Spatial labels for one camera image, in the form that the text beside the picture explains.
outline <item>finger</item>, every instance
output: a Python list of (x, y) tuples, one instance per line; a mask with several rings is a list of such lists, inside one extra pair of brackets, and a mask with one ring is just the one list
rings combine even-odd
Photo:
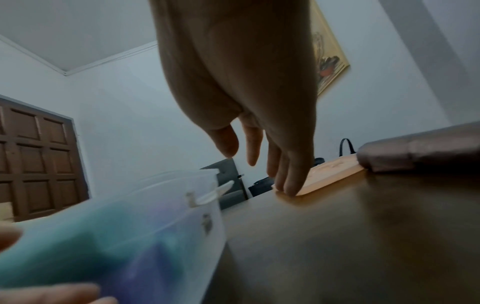
[(289, 157), (286, 153), (282, 153), (280, 163), (278, 165), (278, 172), (275, 177), (275, 187), (278, 191), (284, 190), (285, 180), (289, 172)]
[(269, 177), (275, 178), (277, 172), (279, 171), (280, 157), (282, 156), (282, 151), (268, 135), (266, 136), (266, 138), (268, 139), (268, 158), (266, 161), (266, 173)]
[(257, 127), (241, 125), (246, 137), (246, 161), (255, 166), (260, 156), (260, 147), (264, 138), (264, 131)]
[(0, 222), (0, 252), (15, 244), (22, 233), (22, 229), (18, 226)]
[(95, 302), (92, 302), (91, 304), (119, 304), (116, 298), (114, 297), (104, 297), (101, 299), (96, 300)]
[(305, 180), (314, 161), (313, 147), (311, 151), (289, 152), (288, 177), (283, 191), (289, 196), (295, 196), (305, 184)]
[(239, 150), (239, 139), (231, 125), (219, 130), (207, 130), (206, 133), (225, 157), (233, 157)]
[(48, 287), (0, 290), (2, 304), (89, 304), (95, 301), (100, 288), (95, 284), (62, 284)]

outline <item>ceiling molding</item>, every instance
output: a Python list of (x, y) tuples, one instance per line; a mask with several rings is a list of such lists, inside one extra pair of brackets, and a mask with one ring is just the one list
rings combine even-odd
[(75, 74), (75, 73), (78, 73), (78, 72), (81, 72), (81, 71), (84, 71), (84, 70), (87, 70), (87, 69), (91, 69), (93, 67), (96, 67), (96, 66), (99, 66), (99, 65), (102, 65), (102, 64), (105, 64), (105, 63), (109, 63), (109, 62), (112, 62), (112, 61), (117, 61), (117, 60), (120, 60), (120, 59), (123, 59), (123, 58), (134, 56), (134, 55), (146, 52), (148, 50), (154, 49), (157, 46), (158, 46), (157, 41), (152, 41), (150, 43), (144, 44), (144, 45), (139, 46), (137, 48), (133, 48), (131, 50), (121, 52), (121, 53), (112, 55), (110, 57), (104, 58), (104, 59), (100, 59), (100, 60), (92, 62), (90, 64), (71, 69), (70, 71), (67, 71), (65, 73), (65, 75), (70, 76), (72, 74)]
[(84, 66), (81, 66), (81, 67), (78, 67), (78, 68), (74, 68), (74, 69), (71, 69), (69, 71), (64, 71), (64, 70), (60, 69), (59, 67), (57, 67), (57, 66), (51, 64), (50, 62), (46, 61), (45, 59), (35, 55), (34, 53), (30, 52), (29, 50), (25, 49), (24, 47), (19, 46), (18, 44), (16, 44), (15, 42), (13, 42), (12, 40), (8, 39), (5, 36), (0, 35), (0, 40), (5, 42), (9, 46), (17, 49), (18, 51), (24, 53), (25, 55), (32, 57), (33, 59), (37, 60), (38, 62), (43, 63), (47, 67), (51, 68), (52, 70), (54, 70), (54, 71), (56, 71), (56, 72), (58, 72), (58, 73), (60, 73), (64, 76), (70, 76), (70, 75), (73, 75), (75, 73), (78, 73), (78, 72), (81, 72), (81, 71), (84, 71), (84, 70), (87, 70), (87, 69), (91, 69), (93, 67), (100, 66), (100, 65), (108, 63), (108, 62), (117, 61), (117, 60), (120, 60), (120, 59), (123, 59), (123, 58), (134, 56), (134, 55), (146, 52), (148, 50), (154, 49), (158, 46), (157, 41), (152, 41), (152, 42), (144, 44), (142, 46), (139, 46), (139, 47), (136, 47), (136, 48), (130, 49), (128, 51), (121, 52), (121, 53), (118, 53), (118, 54), (115, 54), (115, 55), (112, 55), (112, 56), (109, 56), (109, 57), (104, 58), (104, 59), (100, 59), (100, 60), (92, 62), (90, 64), (87, 64), (87, 65), (84, 65)]
[(21, 47), (19, 46), (18, 44), (16, 44), (15, 42), (13, 42), (12, 40), (8, 39), (7, 37), (5, 36), (2, 36), (0, 35), (0, 40), (5, 42), (6, 44), (8, 44), (9, 46), (11, 46), (12, 48), (14, 49), (17, 49), (18, 51), (24, 53), (25, 55), (27, 56), (30, 56), (32, 57), (33, 59), (39, 61), (40, 63), (43, 63), (44, 65), (46, 65), (47, 67), (51, 68), (52, 70), (66, 76), (66, 71), (60, 69), (59, 67), (57, 66), (54, 66), (53, 64), (51, 64), (50, 62), (46, 61), (45, 59), (35, 55), (34, 53), (30, 52), (29, 50), (25, 49), (24, 47)]

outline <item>white ceiling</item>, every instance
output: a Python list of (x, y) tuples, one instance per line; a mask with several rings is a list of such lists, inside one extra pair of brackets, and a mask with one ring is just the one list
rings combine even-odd
[(65, 72), (156, 40), (148, 0), (0, 0), (0, 35)]

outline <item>wooden table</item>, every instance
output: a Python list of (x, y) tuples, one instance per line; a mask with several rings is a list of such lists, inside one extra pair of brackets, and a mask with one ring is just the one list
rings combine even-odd
[(480, 175), (360, 172), (224, 212), (204, 303), (480, 303)]

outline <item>chair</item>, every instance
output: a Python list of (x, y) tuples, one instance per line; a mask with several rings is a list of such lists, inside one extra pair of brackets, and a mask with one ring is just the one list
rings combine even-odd
[(225, 184), (228, 181), (233, 181), (232, 188), (227, 193), (225, 193), (219, 200), (221, 210), (237, 205), (248, 199), (244, 183), (242, 182), (242, 175), (239, 175), (237, 166), (235, 166), (235, 162), (233, 159), (227, 158), (202, 169), (220, 170), (220, 173), (216, 176), (219, 186)]

